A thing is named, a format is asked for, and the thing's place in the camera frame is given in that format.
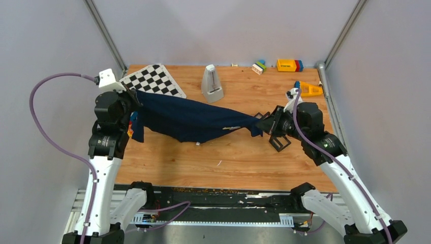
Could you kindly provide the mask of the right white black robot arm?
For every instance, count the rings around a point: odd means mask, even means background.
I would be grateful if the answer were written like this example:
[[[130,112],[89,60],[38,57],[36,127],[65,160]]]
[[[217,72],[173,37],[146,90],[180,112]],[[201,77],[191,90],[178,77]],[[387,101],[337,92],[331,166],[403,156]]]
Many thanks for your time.
[[[316,213],[339,232],[344,243],[397,243],[408,232],[404,222],[393,220],[364,186],[346,148],[325,130],[323,112],[316,103],[301,102],[291,110],[276,106],[273,112],[255,117],[257,127],[270,135],[269,142],[278,152],[286,148],[279,138],[299,140],[304,153],[330,178],[346,205],[336,205],[306,182],[291,190],[293,210]]]

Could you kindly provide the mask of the navy blue garment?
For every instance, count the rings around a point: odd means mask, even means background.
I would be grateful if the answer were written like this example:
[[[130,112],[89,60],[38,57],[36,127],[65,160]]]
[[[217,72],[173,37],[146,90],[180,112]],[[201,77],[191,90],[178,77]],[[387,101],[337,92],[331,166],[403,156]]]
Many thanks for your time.
[[[236,110],[140,90],[137,98],[142,104],[132,121],[132,139],[137,142],[144,142],[144,128],[179,142],[205,143],[236,131],[223,127],[239,126],[248,129],[252,137],[263,135],[256,127],[257,118]]]

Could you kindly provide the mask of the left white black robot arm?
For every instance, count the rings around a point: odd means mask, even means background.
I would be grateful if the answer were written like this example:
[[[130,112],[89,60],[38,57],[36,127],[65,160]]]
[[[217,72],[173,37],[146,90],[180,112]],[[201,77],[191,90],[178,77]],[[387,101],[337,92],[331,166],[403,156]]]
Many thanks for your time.
[[[141,107],[136,91],[106,91],[95,99],[97,117],[88,141],[89,175],[80,217],[62,243],[124,243],[126,228],[142,208],[156,203],[152,185],[133,182],[111,209],[115,179],[129,140],[131,115]]]

